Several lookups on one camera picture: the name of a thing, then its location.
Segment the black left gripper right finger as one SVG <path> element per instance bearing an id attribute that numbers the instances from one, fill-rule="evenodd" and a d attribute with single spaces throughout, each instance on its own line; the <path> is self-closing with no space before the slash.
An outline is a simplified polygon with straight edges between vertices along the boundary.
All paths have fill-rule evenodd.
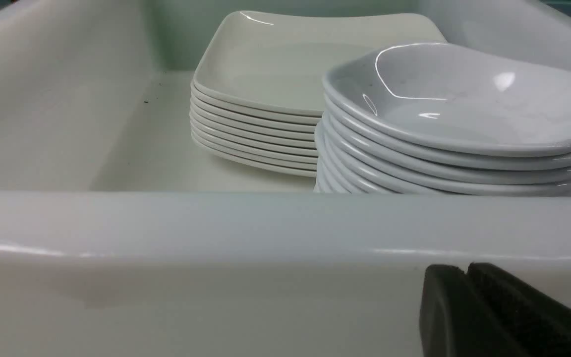
<path id="1" fill-rule="evenodd" d="M 571 357 L 571 308 L 490 263 L 471 263 L 467 276 L 528 355 Z"/>

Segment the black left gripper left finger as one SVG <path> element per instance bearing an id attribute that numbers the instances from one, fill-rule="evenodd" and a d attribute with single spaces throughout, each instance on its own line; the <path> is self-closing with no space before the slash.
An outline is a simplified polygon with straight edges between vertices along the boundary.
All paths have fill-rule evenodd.
<path id="1" fill-rule="evenodd" d="M 456 266 L 427 267 L 419 332 L 424 357 L 527 357 Z"/>

